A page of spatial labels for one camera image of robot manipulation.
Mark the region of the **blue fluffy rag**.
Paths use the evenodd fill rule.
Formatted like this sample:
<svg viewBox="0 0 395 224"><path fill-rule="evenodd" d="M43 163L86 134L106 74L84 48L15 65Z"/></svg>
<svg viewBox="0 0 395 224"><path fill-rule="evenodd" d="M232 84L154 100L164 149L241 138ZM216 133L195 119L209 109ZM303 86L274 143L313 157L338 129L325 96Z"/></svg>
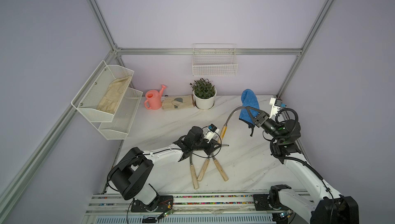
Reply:
<svg viewBox="0 0 395 224"><path fill-rule="evenodd" d="M251 89L246 89L242 92L241 101L244 107L259 109L258 99ZM253 130L255 128L255 125L250 117L249 112L252 116L256 116L258 113L255 110L248 111L246 108L242 109L239 115L239 120L246 123L248 127Z"/></svg>

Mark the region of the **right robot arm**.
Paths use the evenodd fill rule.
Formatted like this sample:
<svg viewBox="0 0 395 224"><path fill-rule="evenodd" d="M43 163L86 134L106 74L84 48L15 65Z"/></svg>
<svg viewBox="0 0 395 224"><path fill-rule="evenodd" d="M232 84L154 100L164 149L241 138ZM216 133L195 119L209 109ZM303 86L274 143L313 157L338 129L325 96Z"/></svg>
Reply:
<svg viewBox="0 0 395 224"><path fill-rule="evenodd" d="M351 196L344 196L333 188L298 149L296 140L300 138L301 128L295 110L280 110L280 113L289 111L294 115L293 119L282 122L278 118L270 118L265 111L250 106L246 107L246 111L256 127L272 136L269 145L272 156L296 176L312 198L308 201L289 186L275 185L271 187L268 198L272 207L288 207L310 224L360 222L358 203Z"/></svg>

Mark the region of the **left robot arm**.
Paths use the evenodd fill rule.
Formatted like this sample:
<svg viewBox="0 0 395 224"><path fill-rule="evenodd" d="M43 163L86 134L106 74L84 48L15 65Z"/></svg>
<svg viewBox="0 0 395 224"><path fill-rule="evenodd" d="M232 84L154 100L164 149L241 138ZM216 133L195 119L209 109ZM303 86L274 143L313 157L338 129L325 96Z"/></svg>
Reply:
<svg viewBox="0 0 395 224"><path fill-rule="evenodd" d="M160 205L160 195L147 183L155 165L164 162L181 162L191 159L195 151L203 151L207 160L215 160L223 144L224 132L211 124L203 128L193 126L186 135L181 136L171 145L156 150L142 151L138 147L130 149L125 156L113 166L107 175L107 184L122 195L124 200L138 200L152 209Z"/></svg>

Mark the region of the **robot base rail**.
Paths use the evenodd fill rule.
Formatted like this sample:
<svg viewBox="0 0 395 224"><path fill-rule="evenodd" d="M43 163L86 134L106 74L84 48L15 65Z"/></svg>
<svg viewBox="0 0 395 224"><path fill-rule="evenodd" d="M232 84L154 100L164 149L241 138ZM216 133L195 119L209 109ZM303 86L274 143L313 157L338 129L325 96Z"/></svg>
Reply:
<svg viewBox="0 0 395 224"><path fill-rule="evenodd" d="M271 208L267 193L164 193L158 205L119 194L95 195L84 224L296 224L294 211Z"/></svg>

